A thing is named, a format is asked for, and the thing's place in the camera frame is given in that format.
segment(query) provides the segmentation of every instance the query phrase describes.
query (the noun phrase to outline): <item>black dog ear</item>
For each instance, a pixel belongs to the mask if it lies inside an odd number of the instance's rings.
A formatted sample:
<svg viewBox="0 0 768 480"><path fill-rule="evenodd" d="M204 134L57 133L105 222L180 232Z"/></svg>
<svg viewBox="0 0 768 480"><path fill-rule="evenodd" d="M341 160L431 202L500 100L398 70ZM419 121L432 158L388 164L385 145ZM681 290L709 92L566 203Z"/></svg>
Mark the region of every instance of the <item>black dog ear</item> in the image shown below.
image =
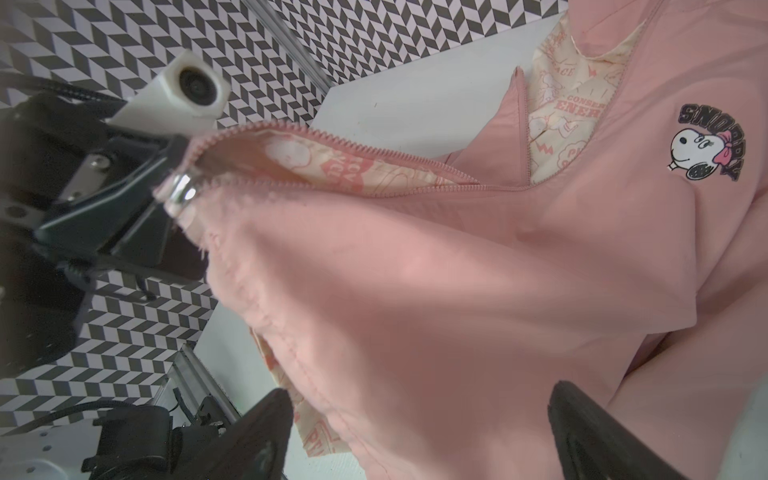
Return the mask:
<svg viewBox="0 0 768 480"><path fill-rule="evenodd" d="M688 169L688 173L685 174L688 180L701 180L702 178L709 177L712 172L715 171L715 167L709 164L696 164Z"/></svg>

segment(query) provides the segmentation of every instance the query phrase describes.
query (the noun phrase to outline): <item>black and white wallpaper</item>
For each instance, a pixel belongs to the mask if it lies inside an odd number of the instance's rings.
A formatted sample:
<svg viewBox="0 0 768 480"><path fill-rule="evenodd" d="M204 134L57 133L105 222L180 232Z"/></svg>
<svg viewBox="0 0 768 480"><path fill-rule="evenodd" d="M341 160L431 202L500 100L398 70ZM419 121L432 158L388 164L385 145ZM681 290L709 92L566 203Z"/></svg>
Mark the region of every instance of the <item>black and white wallpaper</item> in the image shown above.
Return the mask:
<svg viewBox="0 0 768 480"><path fill-rule="evenodd" d="M267 1L339 84L568 8L565 0Z"/></svg>
<svg viewBox="0 0 768 480"><path fill-rule="evenodd" d="M305 72L240 0L0 0L0 68L129 98L186 48L231 81L220 127L270 118L308 123L322 101ZM0 89L0 107L25 98ZM145 306L95 296L73 352L17 379L0 379L0 433L96 399L144 403L217 301L203 283L149 280ZM135 280L102 277L103 292ZM66 423L95 416L75 414Z"/></svg>

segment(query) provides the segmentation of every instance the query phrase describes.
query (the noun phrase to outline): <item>camera lens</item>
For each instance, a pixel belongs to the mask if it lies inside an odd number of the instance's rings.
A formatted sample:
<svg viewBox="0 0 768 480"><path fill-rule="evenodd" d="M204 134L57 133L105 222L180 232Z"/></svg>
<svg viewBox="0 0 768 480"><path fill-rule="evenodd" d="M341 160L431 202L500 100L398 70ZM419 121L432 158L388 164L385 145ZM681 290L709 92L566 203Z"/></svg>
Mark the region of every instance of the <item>camera lens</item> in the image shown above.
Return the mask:
<svg viewBox="0 0 768 480"><path fill-rule="evenodd" d="M196 68L185 68L181 71L179 86L193 103L205 106L216 101L216 85Z"/></svg>

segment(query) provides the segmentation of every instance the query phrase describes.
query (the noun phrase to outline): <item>white table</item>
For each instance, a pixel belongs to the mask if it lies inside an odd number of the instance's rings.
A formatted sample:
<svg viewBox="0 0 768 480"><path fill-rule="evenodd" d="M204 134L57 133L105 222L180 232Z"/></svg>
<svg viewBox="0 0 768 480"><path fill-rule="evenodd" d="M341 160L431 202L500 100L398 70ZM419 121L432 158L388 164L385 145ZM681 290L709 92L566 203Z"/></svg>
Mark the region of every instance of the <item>white table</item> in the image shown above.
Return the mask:
<svg viewBox="0 0 768 480"><path fill-rule="evenodd" d="M557 20L546 18L334 87L312 126L426 157L466 147L496 112L515 66L530 67L534 48ZM195 353L240 412L275 386L242 319L221 305ZM721 478L763 478L766 462L768 387L745 410ZM284 472L289 480L365 478L351 454L307 458L295 427Z"/></svg>

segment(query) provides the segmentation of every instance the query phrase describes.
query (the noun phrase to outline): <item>screw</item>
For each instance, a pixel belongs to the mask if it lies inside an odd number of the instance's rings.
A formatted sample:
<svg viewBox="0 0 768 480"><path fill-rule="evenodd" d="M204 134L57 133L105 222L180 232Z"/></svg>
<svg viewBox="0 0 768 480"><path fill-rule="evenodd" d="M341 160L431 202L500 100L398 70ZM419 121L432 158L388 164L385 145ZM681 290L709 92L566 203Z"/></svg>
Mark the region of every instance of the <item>screw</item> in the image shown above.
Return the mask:
<svg viewBox="0 0 768 480"><path fill-rule="evenodd" d="M112 162L109 160L108 157L97 154L97 155L91 155L91 163L89 163L89 165L94 170L103 172L112 165Z"/></svg>

